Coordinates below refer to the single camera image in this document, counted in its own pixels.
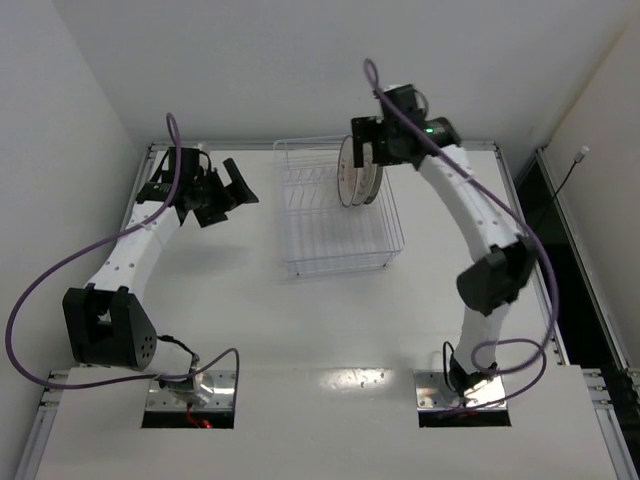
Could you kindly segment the dark green rimmed plate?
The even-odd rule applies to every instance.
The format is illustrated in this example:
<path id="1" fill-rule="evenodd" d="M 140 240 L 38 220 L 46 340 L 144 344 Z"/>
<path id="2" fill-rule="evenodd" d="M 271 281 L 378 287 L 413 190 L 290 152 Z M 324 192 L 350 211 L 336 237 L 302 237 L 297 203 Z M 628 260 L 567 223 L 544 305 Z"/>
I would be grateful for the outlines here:
<path id="1" fill-rule="evenodd" d="M 371 190 L 369 192 L 369 196 L 367 198 L 367 200 L 365 201 L 366 204 L 371 204 L 375 201 L 379 190 L 381 188 L 381 183 L 382 183 L 382 179 L 383 179 L 383 175 L 384 175 L 384 168 L 380 165 L 377 165 L 377 169 L 376 169 L 376 173 L 375 173 L 375 177 L 374 177 L 374 181 L 371 187 Z"/>

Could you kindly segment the white plate flower outline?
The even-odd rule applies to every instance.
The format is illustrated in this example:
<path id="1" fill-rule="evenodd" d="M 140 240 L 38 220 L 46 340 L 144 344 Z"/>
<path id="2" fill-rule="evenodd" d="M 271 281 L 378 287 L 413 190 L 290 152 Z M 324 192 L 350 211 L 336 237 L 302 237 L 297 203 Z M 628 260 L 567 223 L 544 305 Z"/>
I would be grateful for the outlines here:
<path id="1" fill-rule="evenodd" d="M 372 146 L 363 145 L 363 167 L 358 169 L 358 181 L 352 205 L 362 205 L 370 196 L 377 173 L 377 165 L 373 161 Z"/>

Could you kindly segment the orange sunburst plate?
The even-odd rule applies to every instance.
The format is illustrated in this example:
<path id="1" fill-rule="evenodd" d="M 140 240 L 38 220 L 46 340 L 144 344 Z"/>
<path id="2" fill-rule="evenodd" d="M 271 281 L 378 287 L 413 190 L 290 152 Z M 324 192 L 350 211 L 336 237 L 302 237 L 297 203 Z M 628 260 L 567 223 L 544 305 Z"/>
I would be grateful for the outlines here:
<path id="1" fill-rule="evenodd" d="M 341 205 L 349 208 L 355 197 L 357 169 L 354 166 L 353 138 L 348 135 L 341 144 L 337 166 L 337 188 Z"/>

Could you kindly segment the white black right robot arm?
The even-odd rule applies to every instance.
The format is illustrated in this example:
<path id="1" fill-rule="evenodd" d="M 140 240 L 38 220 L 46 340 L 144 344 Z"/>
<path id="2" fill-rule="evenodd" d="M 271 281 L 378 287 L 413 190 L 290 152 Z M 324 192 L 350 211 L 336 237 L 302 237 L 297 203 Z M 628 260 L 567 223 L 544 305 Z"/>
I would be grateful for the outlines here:
<path id="1" fill-rule="evenodd" d="M 378 166 L 412 165 L 463 235 L 472 264 L 456 279 L 465 312 L 447 374 L 448 386 L 463 395 L 495 375 L 502 326 L 528 282 L 536 248 L 473 186 L 475 173 L 452 124 L 427 119 L 426 100 L 411 84 L 388 86 L 384 94 L 381 116 L 351 121 L 355 164 L 363 165 L 370 145 Z"/>

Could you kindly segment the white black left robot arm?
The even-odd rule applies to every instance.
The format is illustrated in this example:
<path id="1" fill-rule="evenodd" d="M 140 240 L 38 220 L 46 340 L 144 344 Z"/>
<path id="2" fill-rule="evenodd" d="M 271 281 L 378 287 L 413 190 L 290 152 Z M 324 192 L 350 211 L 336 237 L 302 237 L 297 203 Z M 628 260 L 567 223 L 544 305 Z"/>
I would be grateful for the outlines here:
<path id="1" fill-rule="evenodd" d="M 171 335 L 157 333 L 143 296 L 163 249 L 189 215 L 202 228 L 227 220 L 228 212 L 255 204 L 236 162 L 222 165 L 224 183 L 209 154 L 168 148 L 138 191 L 126 228 L 101 268 L 82 288 L 70 288 L 62 307 L 74 359 L 147 374 L 179 400 L 203 404 L 213 386 L 198 355 Z"/>

